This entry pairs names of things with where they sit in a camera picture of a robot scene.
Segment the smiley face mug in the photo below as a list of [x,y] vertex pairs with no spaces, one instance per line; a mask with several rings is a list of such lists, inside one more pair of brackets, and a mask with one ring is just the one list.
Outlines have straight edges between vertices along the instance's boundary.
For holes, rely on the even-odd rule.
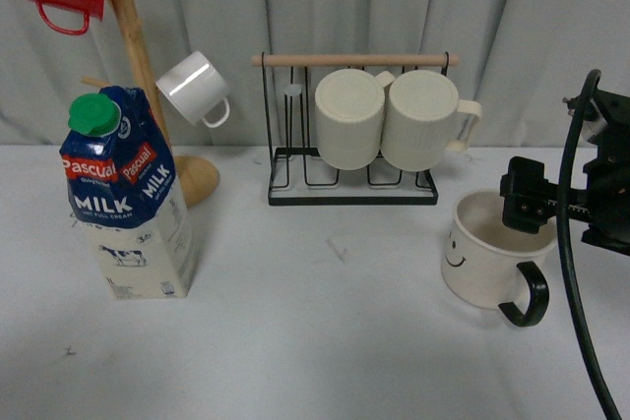
[[[494,190],[457,200],[442,276],[466,302],[500,310],[517,327],[531,327],[542,320],[549,302],[539,267],[556,245],[555,225],[549,222],[536,235],[523,233],[505,226],[502,212],[503,198]],[[522,313],[516,304],[528,294],[528,309]]]

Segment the cow illustration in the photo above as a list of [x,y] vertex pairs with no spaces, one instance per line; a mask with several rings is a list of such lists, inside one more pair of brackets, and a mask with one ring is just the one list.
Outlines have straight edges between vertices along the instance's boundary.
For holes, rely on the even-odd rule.
[[123,268],[143,268],[147,265],[147,260],[143,256],[142,251],[112,250],[106,246],[99,246],[98,248],[105,253],[109,253],[117,266]]

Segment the cream ribbed mug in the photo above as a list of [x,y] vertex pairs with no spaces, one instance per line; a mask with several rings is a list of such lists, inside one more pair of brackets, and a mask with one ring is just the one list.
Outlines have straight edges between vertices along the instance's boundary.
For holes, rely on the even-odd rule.
[[[461,140],[451,138],[457,113],[472,116],[468,133]],[[381,152],[403,171],[430,169],[442,160],[444,150],[467,150],[480,120],[481,106],[460,100],[457,88],[446,76],[409,71],[390,85]]]
[[385,87],[395,77],[384,71],[374,77],[358,69],[340,69],[315,90],[315,127],[320,156],[337,169],[360,169],[378,154]]

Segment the wooden base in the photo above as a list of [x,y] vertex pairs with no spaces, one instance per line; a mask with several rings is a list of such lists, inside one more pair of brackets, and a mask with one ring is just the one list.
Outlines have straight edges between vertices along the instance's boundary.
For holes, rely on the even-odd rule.
[[206,199],[219,184],[219,172],[202,157],[176,156],[175,168],[189,209]]

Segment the white table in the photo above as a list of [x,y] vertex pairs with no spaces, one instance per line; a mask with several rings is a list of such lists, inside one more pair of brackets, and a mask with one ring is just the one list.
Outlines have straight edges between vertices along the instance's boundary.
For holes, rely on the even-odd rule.
[[[444,284],[451,207],[498,189],[508,160],[448,153],[434,207],[269,207],[267,148],[181,149],[220,170],[190,210],[201,260],[187,298],[114,301],[70,216],[57,147],[2,147],[0,418],[602,418],[559,258],[543,321],[517,329]],[[584,187],[581,150],[575,187]],[[604,376],[630,418],[630,260],[580,242]]]

